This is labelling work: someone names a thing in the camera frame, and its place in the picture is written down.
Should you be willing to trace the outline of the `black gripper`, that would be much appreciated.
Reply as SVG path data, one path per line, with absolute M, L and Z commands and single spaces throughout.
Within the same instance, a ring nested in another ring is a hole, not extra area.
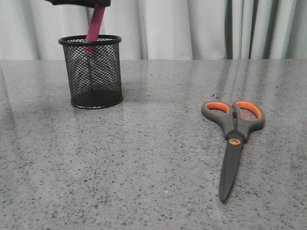
M 78 5 L 84 7 L 94 7 L 96 4 L 103 7 L 108 7 L 111 5 L 111 0 L 47 0 L 53 5 Z

